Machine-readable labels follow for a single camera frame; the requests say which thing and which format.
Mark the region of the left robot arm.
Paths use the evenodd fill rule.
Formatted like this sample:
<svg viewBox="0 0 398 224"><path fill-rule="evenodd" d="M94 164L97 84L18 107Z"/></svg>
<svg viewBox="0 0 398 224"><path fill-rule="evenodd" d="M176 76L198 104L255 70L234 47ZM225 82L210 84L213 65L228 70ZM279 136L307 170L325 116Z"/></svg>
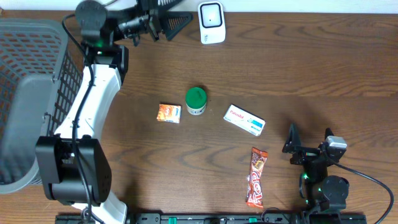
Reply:
<svg viewBox="0 0 398 224"><path fill-rule="evenodd" d="M77 208L84 223L129 223L127 205L111 191L112 173L100 139L109 108L120 90L129 64L128 48L142 34L153 40L173 39L193 20L175 12L175 1L138 1L110 11L98 1L82 1L73 13L82 40L83 79L72 106L51 136L42 136L35 154L44 194L49 200Z"/></svg>

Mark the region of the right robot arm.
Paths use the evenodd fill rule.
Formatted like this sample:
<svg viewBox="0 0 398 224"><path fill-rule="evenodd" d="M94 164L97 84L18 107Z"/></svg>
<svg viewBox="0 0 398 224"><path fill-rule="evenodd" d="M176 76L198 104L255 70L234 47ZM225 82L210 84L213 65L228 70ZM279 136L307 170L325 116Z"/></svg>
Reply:
<svg viewBox="0 0 398 224"><path fill-rule="evenodd" d="M290 223L341 223L341 211L346 208L349 182L342 177L329 175L328 168L339 162L346 152L347 143L335 136L330 128L325 130L325 140L318 147L302 146L295 124L282 152L291 154L290 163L303 167L299 177L299 194L307 207L290 216Z"/></svg>

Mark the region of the white Panadol box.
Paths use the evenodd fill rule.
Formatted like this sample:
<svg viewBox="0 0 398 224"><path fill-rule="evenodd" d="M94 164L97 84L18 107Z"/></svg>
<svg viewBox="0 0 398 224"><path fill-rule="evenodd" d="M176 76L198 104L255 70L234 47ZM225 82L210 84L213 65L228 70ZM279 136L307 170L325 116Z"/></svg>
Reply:
<svg viewBox="0 0 398 224"><path fill-rule="evenodd" d="M235 105L230 105L223 119L254 136L260 136L266 125L266 121L262 118L257 117Z"/></svg>

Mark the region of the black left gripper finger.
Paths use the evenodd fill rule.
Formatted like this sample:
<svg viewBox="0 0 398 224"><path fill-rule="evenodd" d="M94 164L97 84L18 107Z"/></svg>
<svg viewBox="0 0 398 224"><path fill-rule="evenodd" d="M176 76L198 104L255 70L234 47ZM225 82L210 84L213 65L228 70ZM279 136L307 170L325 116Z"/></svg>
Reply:
<svg viewBox="0 0 398 224"><path fill-rule="evenodd" d="M165 12L178 5L182 0L137 0L143 11Z"/></svg>
<svg viewBox="0 0 398 224"><path fill-rule="evenodd" d="M192 20L190 12L166 12L161 18L162 33L167 40L172 40Z"/></svg>

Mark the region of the red Top chocolate bar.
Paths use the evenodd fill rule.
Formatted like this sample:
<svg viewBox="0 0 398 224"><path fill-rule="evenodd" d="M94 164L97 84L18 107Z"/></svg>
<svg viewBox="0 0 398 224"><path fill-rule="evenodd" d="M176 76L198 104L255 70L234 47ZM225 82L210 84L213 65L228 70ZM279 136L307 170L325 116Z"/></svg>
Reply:
<svg viewBox="0 0 398 224"><path fill-rule="evenodd" d="M253 147L248 175L248 191L246 205L250 207L264 208L262 202L261 176L268 153Z"/></svg>

